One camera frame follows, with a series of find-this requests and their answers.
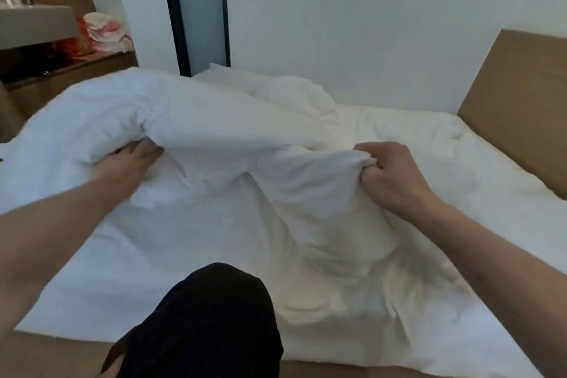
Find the person's right hand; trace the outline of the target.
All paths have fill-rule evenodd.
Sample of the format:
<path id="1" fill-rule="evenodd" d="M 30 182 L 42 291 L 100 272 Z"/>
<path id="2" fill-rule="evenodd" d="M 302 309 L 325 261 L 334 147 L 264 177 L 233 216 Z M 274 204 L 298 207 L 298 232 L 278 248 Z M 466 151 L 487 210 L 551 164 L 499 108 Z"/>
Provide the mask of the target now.
<path id="1" fill-rule="evenodd" d="M 393 141 L 367 143 L 390 143 L 387 161 L 366 167 L 360 174 L 361 185 L 374 203 L 408 222 L 439 204 L 406 145 Z"/>

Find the person's left hand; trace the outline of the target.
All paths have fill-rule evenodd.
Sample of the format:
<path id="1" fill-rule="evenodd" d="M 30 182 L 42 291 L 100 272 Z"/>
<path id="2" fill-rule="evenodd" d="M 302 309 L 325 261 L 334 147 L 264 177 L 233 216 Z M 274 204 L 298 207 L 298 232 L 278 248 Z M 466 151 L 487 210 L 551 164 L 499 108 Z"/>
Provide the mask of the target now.
<path id="1" fill-rule="evenodd" d="M 133 161 L 117 156 L 115 151 L 93 166 L 91 178 L 97 185 L 108 188 L 113 195 L 125 200 L 136 192 L 156 162 Z"/>

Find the white duvet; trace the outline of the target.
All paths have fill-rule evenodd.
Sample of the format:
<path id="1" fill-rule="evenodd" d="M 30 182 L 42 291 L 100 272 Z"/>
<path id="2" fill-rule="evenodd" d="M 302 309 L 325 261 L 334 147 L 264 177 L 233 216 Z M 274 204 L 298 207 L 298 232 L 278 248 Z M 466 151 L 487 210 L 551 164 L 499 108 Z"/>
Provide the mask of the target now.
<path id="1" fill-rule="evenodd" d="M 400 244 L 359 185 L 375 160 L 352 150 L 340 118 L 316 119 L 241 90 L 129 68 L 68 87 L 0 145 L 0 188 L 27 204 L 74 188 L 89 167 L 148 137 L 165 153 L 130 199 L 196 201 L 248 174 L 292 239 L 325 271 L 366 276 Z"/>

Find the person's right forearm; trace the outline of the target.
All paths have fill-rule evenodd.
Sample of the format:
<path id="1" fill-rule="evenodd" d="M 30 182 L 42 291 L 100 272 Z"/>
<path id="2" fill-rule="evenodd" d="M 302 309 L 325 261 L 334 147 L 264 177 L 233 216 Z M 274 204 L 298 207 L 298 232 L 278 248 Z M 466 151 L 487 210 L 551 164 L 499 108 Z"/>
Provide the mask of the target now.
<path id="1" fill-rule="evenodd" d="M 420 194 L 408 220 L 433 241 L 544 378 L 567 378 L 567 275 Z"/>

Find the person's left forearm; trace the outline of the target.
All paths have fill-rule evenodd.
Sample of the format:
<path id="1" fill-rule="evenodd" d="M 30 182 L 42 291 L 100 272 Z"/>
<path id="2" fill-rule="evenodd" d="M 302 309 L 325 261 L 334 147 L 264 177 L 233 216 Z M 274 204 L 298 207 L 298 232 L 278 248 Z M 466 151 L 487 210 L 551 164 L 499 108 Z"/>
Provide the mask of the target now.
<path id="1" fill-rule="evenodd" d="M 145 174 L 104 174 L 0 216 L 0 340 Z"/>

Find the white bed sheet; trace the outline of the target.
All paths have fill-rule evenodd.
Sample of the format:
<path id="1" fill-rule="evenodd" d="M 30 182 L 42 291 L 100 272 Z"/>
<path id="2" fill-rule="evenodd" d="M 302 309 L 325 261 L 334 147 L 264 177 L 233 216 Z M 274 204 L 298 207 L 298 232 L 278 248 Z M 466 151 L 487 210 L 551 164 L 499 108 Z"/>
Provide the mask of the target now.
<path id="1" fill-rule="evenodd" d="M 439 197 L 567 274 L 567 201 L 457 116 L 349 105 L 337 111 L 348 145 L 406 144 Z M 183 277 L 224 262 L 265 284 L 286 360 L 542 378 L 427 238 L 372 203 L 369 211 L 363 246 L 400 244 L 349 284 L 316 268 L 247 174 L 195 199 L 150 209 L 125 204 L 53 279 L 17 330 L 114 342 Z"/>

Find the brown wooden side counter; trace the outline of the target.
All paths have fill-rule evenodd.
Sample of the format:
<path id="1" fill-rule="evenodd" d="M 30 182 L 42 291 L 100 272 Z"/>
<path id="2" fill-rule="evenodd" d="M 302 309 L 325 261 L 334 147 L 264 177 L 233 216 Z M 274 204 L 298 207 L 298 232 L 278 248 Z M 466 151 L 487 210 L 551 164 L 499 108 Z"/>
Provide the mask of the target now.
<path id="1" fill-rule="evenodd" d="M 15 135 L 35 112 L 74 84 L 135 66 L 134 52 L 96 52 L 53 73 L 7 85 L 0 81 L 0 131 Z"/>

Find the white pillow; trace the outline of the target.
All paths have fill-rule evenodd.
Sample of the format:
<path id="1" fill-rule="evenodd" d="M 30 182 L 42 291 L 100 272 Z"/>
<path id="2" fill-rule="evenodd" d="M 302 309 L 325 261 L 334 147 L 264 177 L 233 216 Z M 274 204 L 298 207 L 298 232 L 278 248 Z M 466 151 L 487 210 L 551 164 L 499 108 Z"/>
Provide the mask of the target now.
<path id="1" fill-rule="evenodd" d="M 332 97 L 311 80 L 295 76 L 267 76 L 239 68 L 211 64 L 195 80 L 241 90 L 283 109 L 316 119 L 336 119 Z"/>

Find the white and pink plastic bag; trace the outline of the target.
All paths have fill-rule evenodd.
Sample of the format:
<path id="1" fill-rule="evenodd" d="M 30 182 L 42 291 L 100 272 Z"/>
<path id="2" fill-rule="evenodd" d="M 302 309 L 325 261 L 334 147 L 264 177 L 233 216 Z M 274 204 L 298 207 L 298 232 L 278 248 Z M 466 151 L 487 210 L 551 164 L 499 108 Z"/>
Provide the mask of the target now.
<path id="1" fill-rule="evenodd" d="M 83 16 L 83 21 L 95 52 L 128 53 L 135 51 L 126 27 L 112 17 L 100 12 L 90 12 Z"/>

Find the black framed glass door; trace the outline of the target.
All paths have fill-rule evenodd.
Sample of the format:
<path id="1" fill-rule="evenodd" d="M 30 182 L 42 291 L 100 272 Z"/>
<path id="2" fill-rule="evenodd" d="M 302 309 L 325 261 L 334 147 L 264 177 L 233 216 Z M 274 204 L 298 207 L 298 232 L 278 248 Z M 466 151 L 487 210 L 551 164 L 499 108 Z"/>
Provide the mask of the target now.
<path id="1" fill-rule="evenodd" d="M 179 71 L 200 74 L 231 66 L 227 0 L 167 0 Z"/>

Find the brown wooden headboard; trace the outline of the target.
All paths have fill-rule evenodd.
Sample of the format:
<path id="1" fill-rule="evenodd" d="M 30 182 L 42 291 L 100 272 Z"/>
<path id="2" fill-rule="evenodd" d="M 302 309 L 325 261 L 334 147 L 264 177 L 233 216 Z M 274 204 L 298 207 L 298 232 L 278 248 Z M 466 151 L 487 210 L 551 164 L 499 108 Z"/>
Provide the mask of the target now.
<path id="1" fill-rule="evenodd" d="M 567 37 L 502 29 L 457 116 L 567 200 Z"/>

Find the person's black trouser leg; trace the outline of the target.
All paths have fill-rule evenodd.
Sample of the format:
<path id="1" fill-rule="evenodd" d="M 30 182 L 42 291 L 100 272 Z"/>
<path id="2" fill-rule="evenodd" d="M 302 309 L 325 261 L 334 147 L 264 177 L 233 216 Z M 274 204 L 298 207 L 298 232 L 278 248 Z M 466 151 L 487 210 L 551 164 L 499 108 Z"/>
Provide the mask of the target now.
<path id="1" fill-rule="evenodd" d="M 280 378 L 283 353 L 264 283 L 213 263 L 110 348 L 100 378 Z"/>

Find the grey wall shelf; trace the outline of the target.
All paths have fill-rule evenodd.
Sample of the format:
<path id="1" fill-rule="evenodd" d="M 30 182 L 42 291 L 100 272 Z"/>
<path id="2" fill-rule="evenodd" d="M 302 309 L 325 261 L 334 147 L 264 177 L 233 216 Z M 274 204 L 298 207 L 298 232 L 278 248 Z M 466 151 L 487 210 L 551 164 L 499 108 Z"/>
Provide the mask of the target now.
<path id="1" fill-rule="evenodd" d="M 0 51 L 80 36 L 79 25 L 68 6 L 44 5 L 10 8 L 0 0 Z"/>

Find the brown wooden bed frame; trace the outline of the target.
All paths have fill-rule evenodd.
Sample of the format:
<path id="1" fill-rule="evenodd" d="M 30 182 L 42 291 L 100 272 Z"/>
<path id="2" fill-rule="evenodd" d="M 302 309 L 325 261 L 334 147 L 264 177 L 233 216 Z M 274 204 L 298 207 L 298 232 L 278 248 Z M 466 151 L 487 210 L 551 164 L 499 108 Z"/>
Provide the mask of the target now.
<path id="1" fill-rule="evenodd" d="M 96 378 L 111 343 L 12 332 L 0 344 L 0 378 Z M 410 368 L 283 361 L 280 378 L 446 378 Z"/>

